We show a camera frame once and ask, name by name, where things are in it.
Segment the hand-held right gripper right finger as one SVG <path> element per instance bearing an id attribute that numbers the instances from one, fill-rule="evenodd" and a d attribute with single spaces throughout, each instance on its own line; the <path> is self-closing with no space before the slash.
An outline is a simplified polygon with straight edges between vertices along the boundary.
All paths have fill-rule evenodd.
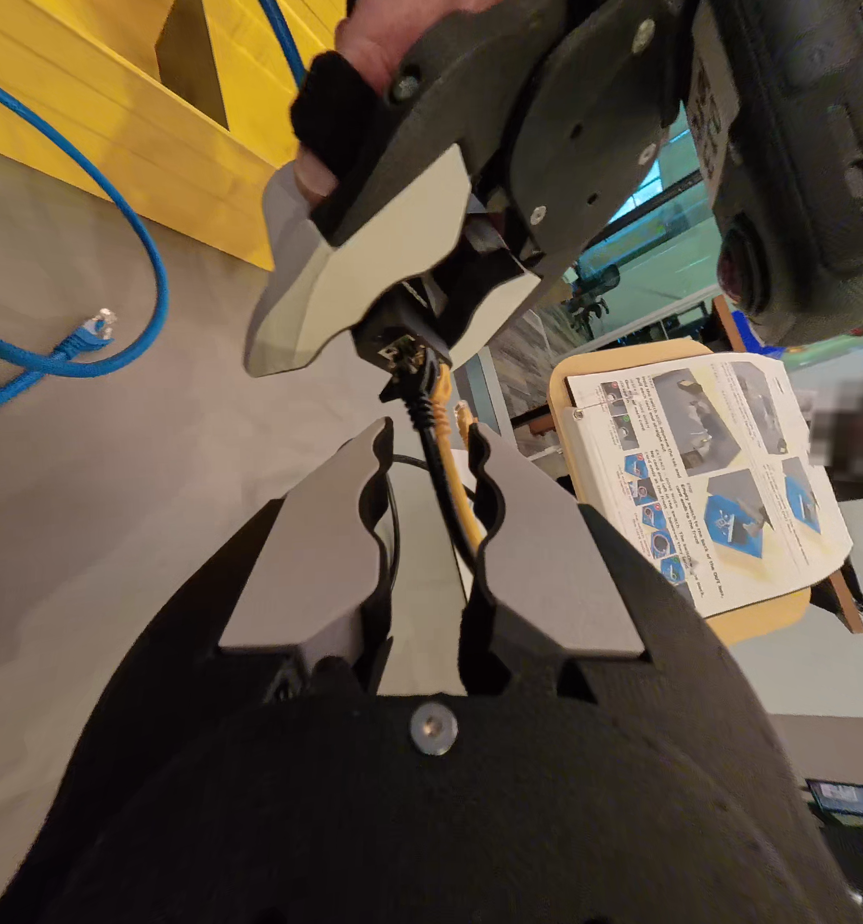
<path id="1" fill-rule="evenodd" d="M 575 496 L 486 424 L 468 443 L 485 534 L 460 629 L 465 691 L 556 687 L 573 661 L 640 659 L 645 643 Z"/>

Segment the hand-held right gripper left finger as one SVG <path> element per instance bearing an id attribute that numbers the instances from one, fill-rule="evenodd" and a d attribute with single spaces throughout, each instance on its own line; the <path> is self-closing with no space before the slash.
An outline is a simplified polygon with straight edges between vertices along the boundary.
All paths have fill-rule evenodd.
<path id="1" fill-rule="evenodd" d="M 379 418 L 286 497 L 219 648 L 291 655 L 306 675 L 327 657 L 354 666 L 386 638 L 390 580 L 377 535 L 387 509 L 393 427 Z"/>

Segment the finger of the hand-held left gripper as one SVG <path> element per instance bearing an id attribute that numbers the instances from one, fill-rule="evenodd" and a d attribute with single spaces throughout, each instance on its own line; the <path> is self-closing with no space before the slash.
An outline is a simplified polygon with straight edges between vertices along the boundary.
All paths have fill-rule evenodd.
<path id="1" fill-rule="evenodd" d="M 273 269 L 245 337 L 244 367 L 260 378 L 305 367 L 375 300 L 443 260 L 456 246 L 471 190 L 461 150 L 448 149 L 344 244 L 322 236 L 294 169 L 262 196 Z"/>
<path id="2" fill-rule="evenodd" d="M 507 248 L 481 252 L 463 244 L 440 264 L 438 331 L 451 368 L 459 369 L 480 352 L 540 283 Z"/>

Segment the black network adapter box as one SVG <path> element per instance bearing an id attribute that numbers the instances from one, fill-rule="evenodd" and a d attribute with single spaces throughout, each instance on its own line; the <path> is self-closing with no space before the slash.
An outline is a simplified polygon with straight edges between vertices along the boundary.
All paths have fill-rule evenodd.
<path id="1" fill-rule="evenodd" d="M 390 375 L 418 372 L 428 354 L 452 365 L 435 307 L 435 290 L 423 277 L 394 284 L 351 329 L 357 356 Z"/>

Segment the person's left hand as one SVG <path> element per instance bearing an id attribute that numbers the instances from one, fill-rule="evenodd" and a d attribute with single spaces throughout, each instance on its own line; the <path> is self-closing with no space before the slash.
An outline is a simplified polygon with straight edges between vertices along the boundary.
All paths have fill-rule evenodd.
<path id="1" fill-rule="evenodd" d="M 378 94 L 384 93 L 405 53 L 437 22 L 456 12 L 480 13 L 495 1 L 363 1 L 335 31 L 335 50 Z M 297 188 L 310 206 L 337 187 L 330 168 L 302 144 L 294 163 Z"/>

